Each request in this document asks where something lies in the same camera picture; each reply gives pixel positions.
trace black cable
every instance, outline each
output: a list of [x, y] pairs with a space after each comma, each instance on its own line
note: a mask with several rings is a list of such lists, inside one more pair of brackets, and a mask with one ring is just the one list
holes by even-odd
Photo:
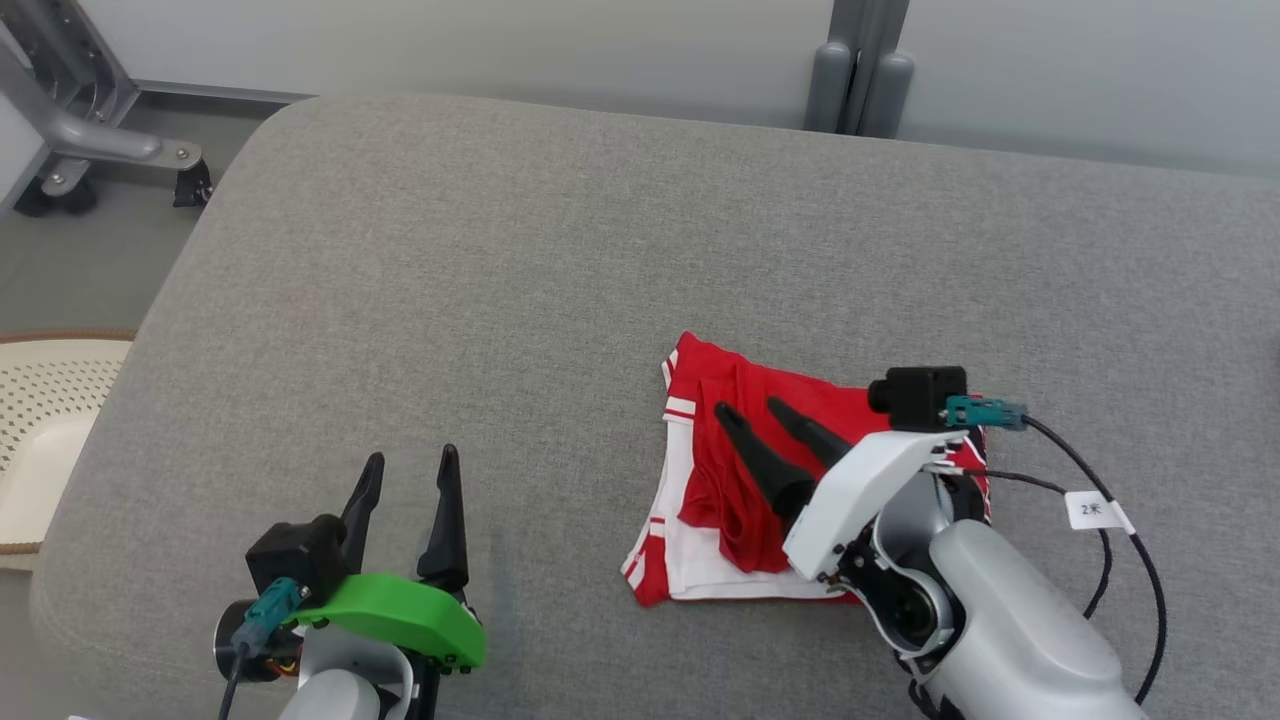
[[1023, 423], [1027, 423], [1028, 427], [1036, 429], [1036, 432], [1047, 437], [1050, 441], [1053, 442], [1053, 445], [1059, 446], [1062, 450], [1062, 452], [1065, 452], [1066, 456], [1070, 457], [1071, 461], [1074, 461], [1080, 468], [1080, 470], [1084, 473], [1084, 477], [1089, 478], [1089, 482], [1093, 483], [1093, 487], [1098, 488], [1098, 492], [1102, 493], [1103, 500], [1111, 502], [1116, 498], [1116, 496], [1111, 495], [1111, 491], [1107, 488], [1107, 486], [1102, 483], [1102, 478], [1100, 478], [1098, 474], [1093, 471], [1093, 468], [1089, 468], [1089, 464], [1084, 461], [1084, 457], [1080, 457], [1080, 454], [1076, 452], [1075, 448], [1071, 447], [1069, 442], [1062, 439], [1062, 436], [1055, 433], [1052, 429], [1050, 429], [1048, 425], [1041, 423], [1039, 420], [1032, 418], [1030, 415], [1023, 415]]
[[[1055, 433], [1044, 423], [1041, 423], [1030, 415], [1023, 415], [1023, 423], [1028, 424], [1042, 436], [1047, 437], [1053, 445], [1062, 448], [1062, 452], [1068, 455], [1075, 464], [1084, 471], [1084, 475], [1089, 478], [1093, 487], [1098, 488], [1102, 497], [1107, 502], [1114, 502], [1115, 496], [1107, 489], [1107, 486], [1102, 483], [1102, 478], [1089, 468], [1089, 464], [1080, 457], [1080, 454], [1071, 447], [1061, 436]], [[1129, 542], [1133, 543], [1133, 548], [1138, 551], [1138, 557], [1142, 559], [1143, 568], [1147, 569], [1147, 578], [1151, 579], [1151, 592], [1156, 596], [1156, 650], [1151, 656], [1151, 665], [1147, 666], [1147, 676], [1142, 680], [1142, 687], [1138, 688], [1138, 694], [1133, 696], [1134, 702], [1142, 705], [1142, 701], [1147, 700], [1147, 694], [1151, 692], [1151, 685], [1156, 682], [1156, 675], [1160, 673], [1160, 664], [1165, 660], [1165, 644], [1169, 641], [1169, 610], [1165, 606], [1165, 587], [1160, 582], [1160, 573], [1156, 571], [1156, 564], [1151, 560], [1151, 553], [1147, 552], [1146, 543], [1138, 537], [1137, 530], [1129, 530]]]
[[911, 705], [924, 715], [925, 720], [941, 720], [938, 708], [933, 705], [933, 698], [929, 697], [929, 691], [924, 689], [914, 678], [911, 684], [906, 687], [906, 697], [911, 698]]
[[239, 684], [241, 666], [244, 656], [248, 655], [248, 644], [241, 643], [236, 648], [236, 660], [232, 661], [232, 671], [227, 674], [227, 689], [223, 691], [223, 706], [218, 711], [218, 720], [227, 720], [232, 714], [232, 700], [236, 698], [236, 685]]
[[[1041, 487], [1044, 489], [1051, 489], [1057, 495], [1066, 495], [1066, 488], [1057, 483], [1050, 480], [1042, 480], [1039, 478], [1025, 475], [1023, 473], [1005, 473], [1002, 470], [965, 470], [966, 475], [987, 475], [991, 478], [1004, 478], [1006, 480], [1018, 480], [1020, 483], [1027, 483], [1029, 486]], [[1098, 537], [1102, 538], [1102, 577], [1098, 578], [1098, 587], [1093, 591], [1093, 597], [1089, 598], [1089, 605], [1084, 607], [1083, 615], [1085, 618], [1093, 618], [1093, 612], [1098, 609], [1098, 603], [1102, 602], [1102, 596], [1107, 592], [1107, 585], [1111, 583], [1111, 539], [1107, 537], [1105, 529], [1098, 529]]]

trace gray floor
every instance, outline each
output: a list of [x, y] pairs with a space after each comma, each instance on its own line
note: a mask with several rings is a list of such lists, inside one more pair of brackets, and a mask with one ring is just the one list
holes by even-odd
[[[145, 95], [125, 127], [198, 142], [221, 177], [248, 136], [279, 105]], [[0, 334], [33, 329], [137, 329], [200, 218], [173, 208], [173, 173], [99, 165], [99, 206], [73, 218], [0, 215]], [[95, 717], [91, 697], [36, 650], [27, 615], [29, 575], [0, 571], [0, 698], [4, 716]]]

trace gray sofa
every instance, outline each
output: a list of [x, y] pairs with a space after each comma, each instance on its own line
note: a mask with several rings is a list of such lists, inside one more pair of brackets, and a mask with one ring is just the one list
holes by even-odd
[[[618, 574], [662, 465], [658, 365], [691, 329], [865, 384], [963, 364], [1091, 459], [1164, 573], [1153, 717], [1272, 717], [1280, 691], [1280, 186], [486, 100], [317, 99], [237, 158], [138, 336], [50, 530], [49, 655], [110, 714], [211, 717], [210, 635], [271, 523], [390, 468], [366, 570], [408, 573], [462, 455], [490, 662], [440, 717], [913, 719], [863, 611], [640, 609]], [[1083, 489], [1030, 434], [992, 466]], [[995, 524], [1083, 603], [1062, 502]], [[1155, 614], [1119, 542], [1094, 619], [1130, 688]], [[283, 683], [247, 685], [270, 719]]]

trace gray metal frame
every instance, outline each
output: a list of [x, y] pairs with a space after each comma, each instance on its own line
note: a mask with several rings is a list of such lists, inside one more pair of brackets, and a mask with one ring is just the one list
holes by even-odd
[[897, 51], [908, 0], [835, 0], [818, 47], [804, 128], [893, 137], [915, 61]]
[[138, 88], [74, 0], [0, 0], [0, 20], [24, 53], [0, 50], [0, 94], [54, 154], [46, 195], [70, 192], [92, 160], [173, 170], [200, 163], [193, 142], [118, 127]]

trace caster wheel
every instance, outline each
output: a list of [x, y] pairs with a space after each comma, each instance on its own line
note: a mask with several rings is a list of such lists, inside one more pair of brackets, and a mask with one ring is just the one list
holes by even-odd
[[18, 201], [13, 204], [13, 209], [28, 218], [47, 215], [54, 209], [54, 199], [45, 195], [45, 191], [40, 187], [41, 184], [38, 178], [32, 178], [31, 184], [27, 186], [27, 190], [22, 191]]
[[204, 160], [178, 170], [178, 182], [173, 186], [174, 208], [202, 208], [214, 195], [214, 181], [209, 177], [209, 165]]
[[97, 191], [90, 184], [88, 179], [81, 179], [76, 183], [67, 195], [58, 197], [58, 205], [67, 211], [68, 215], [83, 215], [93, 208], [97, 208]]

